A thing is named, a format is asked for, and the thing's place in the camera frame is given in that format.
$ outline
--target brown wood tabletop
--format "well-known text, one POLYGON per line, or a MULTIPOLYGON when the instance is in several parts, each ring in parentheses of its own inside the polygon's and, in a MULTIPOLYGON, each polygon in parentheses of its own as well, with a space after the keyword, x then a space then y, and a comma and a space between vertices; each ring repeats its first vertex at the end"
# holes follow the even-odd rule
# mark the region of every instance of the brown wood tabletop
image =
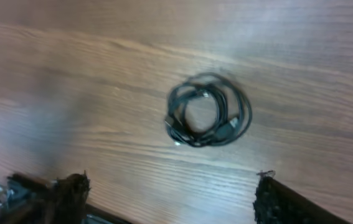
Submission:
POLYGON ((250 224, 269 169, 353 223, 353 1, 0 0, 0 181, 86 170, 90 201, 134 223, 250 224), (175 146, 167 93, 208 71, 252 125, 175 146))

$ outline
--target black cable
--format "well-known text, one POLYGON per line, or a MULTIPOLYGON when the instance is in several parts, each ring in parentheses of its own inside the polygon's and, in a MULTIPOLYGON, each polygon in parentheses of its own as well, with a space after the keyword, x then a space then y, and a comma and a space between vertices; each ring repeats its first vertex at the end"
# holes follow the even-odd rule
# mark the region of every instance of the black cable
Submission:
POLYGON ((176 86, 168 96, 166 129, 168 135, 180 144, 192 147, 224 146, 241 137, 250 127, 251 121, 252 109, 247 97, 227 79, 216 73, 201 73, 188 78, 185 83, 176 86), (212 78, 214 81, 204 84, 195 82, 204 78, 212 78), (227 96, 222 87, 229 88, 238 103, 238 116, 230 120, 228 119, 227 96), (193 89, 178 95, 179 90, 183 88, 193 89), (217 115, 211 128, 198 133, 193 131, 186 121, 186 108, 190 100, 207 96, 214 98, 217 104, 217 115))

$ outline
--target wooden table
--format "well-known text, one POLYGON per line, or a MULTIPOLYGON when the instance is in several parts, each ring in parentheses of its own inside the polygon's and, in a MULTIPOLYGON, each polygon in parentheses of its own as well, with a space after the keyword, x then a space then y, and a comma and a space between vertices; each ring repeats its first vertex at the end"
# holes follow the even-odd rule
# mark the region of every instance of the wooden table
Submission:
POLYGON ((268 169, 353 222, 353 1, 0 0, 0 181, 86 170, 91 202, 134 223, 249 224, 268 169), (175 146, 167 93, 208 71, 252 126, 175 146))

